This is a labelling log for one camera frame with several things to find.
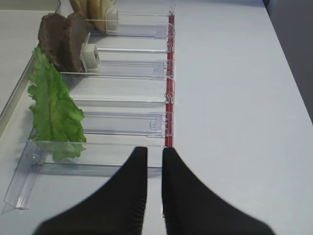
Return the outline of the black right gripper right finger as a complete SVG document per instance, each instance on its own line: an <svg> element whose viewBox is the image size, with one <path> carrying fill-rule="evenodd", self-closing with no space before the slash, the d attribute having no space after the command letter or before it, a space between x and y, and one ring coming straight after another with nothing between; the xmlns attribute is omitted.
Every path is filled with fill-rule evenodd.
<svg viewBox="0 0 313 235"><path fill-rule="evenodd" d="M162 153L162 203L169 235L274 234L211 191L169 147Z"/></svg>

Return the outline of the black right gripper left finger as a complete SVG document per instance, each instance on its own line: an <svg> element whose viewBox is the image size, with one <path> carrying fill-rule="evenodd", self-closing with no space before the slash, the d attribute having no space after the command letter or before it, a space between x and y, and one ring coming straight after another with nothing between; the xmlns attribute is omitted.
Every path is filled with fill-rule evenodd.
<svg viewBox="0 0 313 235"><path fill-rule="evenodd" d="M147 201L148 149L135 147L95 193L41 223L36 235L140 235Z"/></svg>

